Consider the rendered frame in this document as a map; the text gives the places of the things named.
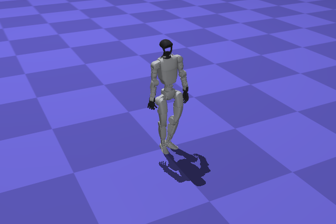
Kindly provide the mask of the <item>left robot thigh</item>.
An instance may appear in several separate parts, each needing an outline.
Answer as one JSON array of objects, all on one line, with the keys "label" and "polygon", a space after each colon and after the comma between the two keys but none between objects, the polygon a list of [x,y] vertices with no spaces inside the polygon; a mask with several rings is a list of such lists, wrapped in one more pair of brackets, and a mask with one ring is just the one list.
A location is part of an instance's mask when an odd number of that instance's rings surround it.
[{"label": "left robot thigh", "polygon": [[180,91],[175,90],[175,97],[173,97],[173,98],[175,99],[175,101],[173,103],[174,115],[169,117],[169,123],[170,124],[177,123],[177,121],[180,119],[182,111],[183,111],[183,94]]}]

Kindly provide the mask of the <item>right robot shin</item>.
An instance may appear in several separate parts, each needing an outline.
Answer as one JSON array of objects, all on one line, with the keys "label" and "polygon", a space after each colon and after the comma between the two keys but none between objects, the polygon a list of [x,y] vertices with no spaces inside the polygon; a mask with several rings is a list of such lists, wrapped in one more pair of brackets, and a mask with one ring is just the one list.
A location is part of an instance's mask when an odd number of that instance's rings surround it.
[{"label": "right robot shin", "polygon": [[161,138],[161,146],[163,147],[163,144],[164,144],[164,146],[165,146],[166,127],[163,126],[163,127],[161,128],[161,126],[160,126],[160,122],[159,122],[159,121],[158,121],[158,126],[159,126],[159,128],[158,128],[158,130],[159,130],[159,136],[160,136],[160,138]]}]

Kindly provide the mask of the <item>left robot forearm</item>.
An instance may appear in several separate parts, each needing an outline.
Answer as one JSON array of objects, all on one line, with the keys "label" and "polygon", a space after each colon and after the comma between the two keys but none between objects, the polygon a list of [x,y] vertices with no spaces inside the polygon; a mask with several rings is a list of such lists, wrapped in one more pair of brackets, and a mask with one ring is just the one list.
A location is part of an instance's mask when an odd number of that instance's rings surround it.
[{"label": "left robot forearm", "polygon": [[183,90],[186,90],[186,87],[188,87],[186,75],[182,78],[180,77],[180,79],[181,79],[181,82],[182,82]]}]

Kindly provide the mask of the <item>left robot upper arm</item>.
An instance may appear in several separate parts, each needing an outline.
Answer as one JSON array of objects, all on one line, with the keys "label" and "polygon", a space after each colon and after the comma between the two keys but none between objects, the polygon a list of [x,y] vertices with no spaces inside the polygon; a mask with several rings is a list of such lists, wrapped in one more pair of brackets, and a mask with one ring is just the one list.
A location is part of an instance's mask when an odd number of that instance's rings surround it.
[{"label": "left robot upper arm", "polygon": [[183,57],[180,55],[175,55],[177,57],[177,68],[179,77],[184,77],[186,75],[186,71],[183,70]]}]

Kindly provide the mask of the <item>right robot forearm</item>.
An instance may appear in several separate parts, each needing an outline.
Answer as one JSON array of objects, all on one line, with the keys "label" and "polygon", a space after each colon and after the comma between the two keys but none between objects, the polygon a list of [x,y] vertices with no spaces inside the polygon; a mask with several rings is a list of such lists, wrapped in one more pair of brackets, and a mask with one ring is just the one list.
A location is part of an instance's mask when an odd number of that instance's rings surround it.
[{"label": "right robot forearm", "polygon": [[151,81],[151,84],[150,84],[150,89],[151,89],[151,94],[150,94],[150,101],[154,101],[154,98],[156,96],[156,86],[154,86],[154,81],[152,80]]}]

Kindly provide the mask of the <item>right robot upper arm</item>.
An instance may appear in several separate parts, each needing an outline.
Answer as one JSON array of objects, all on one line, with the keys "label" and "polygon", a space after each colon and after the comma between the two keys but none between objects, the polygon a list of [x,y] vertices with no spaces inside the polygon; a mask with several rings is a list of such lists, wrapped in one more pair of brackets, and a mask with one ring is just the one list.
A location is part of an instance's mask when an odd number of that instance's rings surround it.
[{"label": "right robot upper arm", "polygon": [[156,60],[151,63],[151,80],[154,81],[154,86],[159,85],[159,81],[156,79],[158,75],[158,69],[160,67],[160,61]]}]

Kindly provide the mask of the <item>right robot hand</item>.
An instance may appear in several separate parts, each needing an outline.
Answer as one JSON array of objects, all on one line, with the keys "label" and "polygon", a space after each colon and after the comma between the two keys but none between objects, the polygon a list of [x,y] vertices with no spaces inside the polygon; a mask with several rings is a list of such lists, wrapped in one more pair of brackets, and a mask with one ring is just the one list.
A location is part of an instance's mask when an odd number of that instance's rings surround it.
[{"label": "right robot hand", "polygon": [[154,109],[155,110],[155,108],[154,107],[156,107],[157,108],[157,106],[155,105],[155,98],[154,98],[154,101],[152,102],[152,101],[150,101],[150,98],[149,98],[149,103],[148,103],[148,108],[150,109],[151,108],[151,110],[152,109]]}]

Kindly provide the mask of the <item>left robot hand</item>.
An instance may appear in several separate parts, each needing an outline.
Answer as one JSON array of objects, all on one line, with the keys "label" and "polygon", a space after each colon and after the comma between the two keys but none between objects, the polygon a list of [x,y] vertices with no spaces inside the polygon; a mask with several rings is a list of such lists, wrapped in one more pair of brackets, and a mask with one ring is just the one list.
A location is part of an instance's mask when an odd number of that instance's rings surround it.
[{"label": "left robot hand", "polygon": [[183,90],[184,92],[183,92],[183,103],[186,103],[187,101],[188,101],[188,87],[186,87],[186,90]]}]

